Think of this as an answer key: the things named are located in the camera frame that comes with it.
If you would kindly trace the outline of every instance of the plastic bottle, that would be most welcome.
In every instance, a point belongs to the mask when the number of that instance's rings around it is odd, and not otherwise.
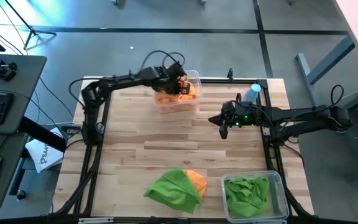
[[[251,103],[255,103],[256,99],[258,98],[258,93],[262,90],[259,84],[252,84],[251,88],[247,90],[246,95],[242,99],[242,101],[248,101]]]

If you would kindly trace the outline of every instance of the gray floor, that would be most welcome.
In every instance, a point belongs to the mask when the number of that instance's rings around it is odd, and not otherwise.
[[[32,25],[57,27],[129,27],[129,28],[209,28],[256,29],[251,0],[208,0],[205,7],[196,0],[126,0],[116,8],[110,0],[49,0],[13,2]],[[277,30],[344,30],[345,25],[328,0],[297,0],[293,6],[286,0],[260,0],[265,29]],[[0,24],[8,24],[1,14]],[[0,33],[21,46],[12,27],[0,26]],[[136,34],[136,33],[58,33],[34,37],[31,55],[48,57],[42,78],[48,87],[67,104],[75,102],[67,94],[68,84],[84,75],[125,74],[136,71],[144,56],[155,49],[177,50],[186,56],[186,68],[204,77],[224,77],[229,68],[236,77],[265,78],[266,72],[257,34]],[[340,35],[266,35],[274,78],[284,78],[292,108],[311,106],[300,76],[295,55],[303,52],[314,67],[341,39]],[[161,55],[149,64],[160,63]],[[335,84],[342,84],[345,95],[358,90],[358,51],[353,50],[337,64],[316,88],[324,103]],[[73,88],[79,93],[79,85]],[[41,107],[56,122],[71,121],[64,107],[41,83],[37,86]],[[354,96],[343,100],[343,103]],[[37,109],[30,105],[26,115],[36,119]],[[41,115],[40,124],[51,123]],[[354,127],[358,137],[358,128]],[[358,166],[344,135],[319,131],[300,138],[305,158],[306,176],[315,213],[324,218],[358,221],[358,182],[347,183],[346,174]],[[26,172],[21,188],[29,198],[16,202],[7,196],[0,218],[41,215],[50,209],[50,197],[58,174],[48,171]]]

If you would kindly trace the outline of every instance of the green towel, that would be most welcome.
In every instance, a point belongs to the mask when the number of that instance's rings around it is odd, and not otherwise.
[[[185,172],[180,168],[168,170],[147,188],[149,197],[175,210],[193,213],[201,198]]]
[[[224,181],[227,208],[233,215],[252,217],[264,212],[269,181],[265,178],[235,178]]]

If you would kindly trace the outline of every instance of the clear plastic bin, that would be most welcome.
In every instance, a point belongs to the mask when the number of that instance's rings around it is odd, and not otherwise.
[[[249,218],[229,213],[229,210],[227,209],[224,181],[237,177],[245,177],[248,179],[264,177],[269,181],[269,190],[267,194],[268,209],[266,209],[264,213]],[[280,174],[272,170],[226,174],[222,176],[222,196],[224,213],[226,214],[227,220],[231,223],[270,223],[284,220],[289,215],[287,198],[285,197],[284,186]]]
[[[198,107],[198,102],[203,99],[203,89],[201,87],[200,75],[196,70],[186,70],[185,72],[187,74],[187,80],[192,83],[196,89],[197,99],[159,105],[157,102],[155,102],[155,96],[153,95],[153,103],[154,105],[160,107],[161,113],[196,110]]]

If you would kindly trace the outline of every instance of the blue bottle cap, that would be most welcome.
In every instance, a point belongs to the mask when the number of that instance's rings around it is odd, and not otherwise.
[[[251,88],[252,88],[252,90],[254,90],[257,93],[260,92],[262,89],[259,84],[252,84]]]

